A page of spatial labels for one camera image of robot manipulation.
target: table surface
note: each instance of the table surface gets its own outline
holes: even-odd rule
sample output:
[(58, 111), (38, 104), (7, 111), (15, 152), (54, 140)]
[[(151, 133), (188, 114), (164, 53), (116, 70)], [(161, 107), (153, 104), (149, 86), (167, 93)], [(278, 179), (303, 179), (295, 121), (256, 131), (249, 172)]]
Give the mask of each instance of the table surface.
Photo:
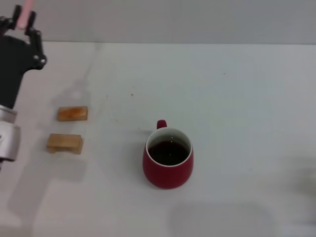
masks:
[[(46, 42), (15, 110), (22, 142), (0, 173), (10, 237), (315, 236), (316, 46)], [(88, 121), (57, 122), (61, 106)], [(156, 122), (192, 140), (191, 178), (151, 185)], [(80, 134), (80, 156), (49, 154)]]

